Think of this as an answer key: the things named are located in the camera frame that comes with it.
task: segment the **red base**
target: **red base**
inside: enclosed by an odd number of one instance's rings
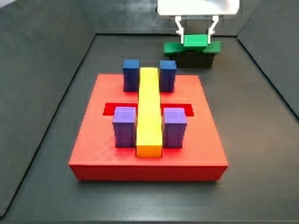
[[[163,149],[162,158],[137,157],[135,149],[115,147],[111,108],[138,103],[138,93],[123,91],[123,75],[98,77],[70,168],[79,180],[218,180],[229,167],[225,150],[198,76],[177,75],[175,90],[162,104],[191,105],[182,149]]]

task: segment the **yellow bar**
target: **yellow bar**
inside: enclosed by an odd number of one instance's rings
[[[141,68],[137,118],[137,156],[159,158],[163,155],[163,118],[158,68]]]

